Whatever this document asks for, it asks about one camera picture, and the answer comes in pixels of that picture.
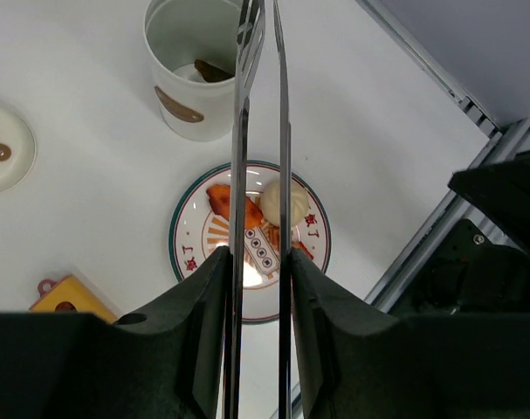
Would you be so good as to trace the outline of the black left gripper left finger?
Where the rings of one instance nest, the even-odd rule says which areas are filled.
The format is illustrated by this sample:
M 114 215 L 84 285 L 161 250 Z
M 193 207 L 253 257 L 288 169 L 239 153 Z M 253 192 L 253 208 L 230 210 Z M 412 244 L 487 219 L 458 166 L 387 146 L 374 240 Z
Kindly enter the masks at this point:
M 230 252 L 113 324 L 0 313 L 0 418 L 212 418 Z

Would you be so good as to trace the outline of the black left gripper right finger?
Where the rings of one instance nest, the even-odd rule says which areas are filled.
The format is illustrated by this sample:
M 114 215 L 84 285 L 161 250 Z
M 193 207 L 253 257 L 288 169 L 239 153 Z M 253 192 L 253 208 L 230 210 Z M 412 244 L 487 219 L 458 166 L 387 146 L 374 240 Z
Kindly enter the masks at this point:
M 307 418 L 530 418 L 530 314 L 398 319 L 290 255 Z

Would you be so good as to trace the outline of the orange fried shrimp food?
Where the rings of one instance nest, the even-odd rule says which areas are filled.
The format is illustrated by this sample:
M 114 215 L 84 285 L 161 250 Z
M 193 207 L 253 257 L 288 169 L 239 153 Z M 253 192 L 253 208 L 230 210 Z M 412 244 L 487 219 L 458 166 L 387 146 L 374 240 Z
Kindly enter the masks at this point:
M 206 190 L 210 207 L 215 215 L 230 220 L 231 186 L 214 184 Z M 248 196 L 245 198 L 244 228 L 253 229 L 261 225 L 264 215 L 261 209 Z

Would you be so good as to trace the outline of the white lid with brown handle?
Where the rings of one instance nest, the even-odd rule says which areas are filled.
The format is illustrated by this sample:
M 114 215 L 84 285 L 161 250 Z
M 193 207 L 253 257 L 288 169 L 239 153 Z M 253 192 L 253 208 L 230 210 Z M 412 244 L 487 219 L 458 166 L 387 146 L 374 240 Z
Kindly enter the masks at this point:
M 24 119 L 0 102 L 0 192 L 20 183 L 36 159 L 37 143 Z

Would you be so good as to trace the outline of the metal food tongs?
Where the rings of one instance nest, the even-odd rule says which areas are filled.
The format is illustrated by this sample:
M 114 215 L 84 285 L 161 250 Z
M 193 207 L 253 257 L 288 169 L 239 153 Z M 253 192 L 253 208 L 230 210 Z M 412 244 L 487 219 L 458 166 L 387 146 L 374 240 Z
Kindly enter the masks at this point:
M 292 125 L 289 114 L 289 85 L 286 48 L 279 3 L 272 3 L 274 35 L 279 56 L 279 418 L 292 416 L 291 333 L 292 279 L 290 252 Z M 237 418 L 239 405 L 243 276 L 244 216 L 250 94 L 257 74 L 265 40 L 265 2 L 244 1 L 237 30 L 234 124 L 231 155 L 231 199 L 229 246 L 232 255 L 232 277 L 226 294 L 226 352 L 224 360 L 223 417 Z

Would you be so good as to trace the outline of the striped bacon slice food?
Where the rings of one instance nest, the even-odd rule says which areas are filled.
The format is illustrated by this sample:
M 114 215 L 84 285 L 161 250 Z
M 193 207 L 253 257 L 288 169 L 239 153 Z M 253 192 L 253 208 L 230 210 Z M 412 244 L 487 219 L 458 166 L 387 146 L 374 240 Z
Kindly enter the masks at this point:
M 303 251 L 311 260 L 314 259 L 313 254 L 307 249 L 307 247 L 301 241 L 293 240 L 292 241 L 292 247 L 294 249 L 298 249 L 298 250 Z

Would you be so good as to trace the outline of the dark brown sea cucumber food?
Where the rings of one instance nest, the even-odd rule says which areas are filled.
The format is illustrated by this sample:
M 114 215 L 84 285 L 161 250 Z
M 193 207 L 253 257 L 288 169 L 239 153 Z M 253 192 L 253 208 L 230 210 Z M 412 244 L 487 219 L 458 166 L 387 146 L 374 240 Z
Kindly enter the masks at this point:
M 234 77 L 232 73 L 201 59 L 195 60 L 194 67 L 200 73 L 201 77 L 208 83 L 219 83 Z

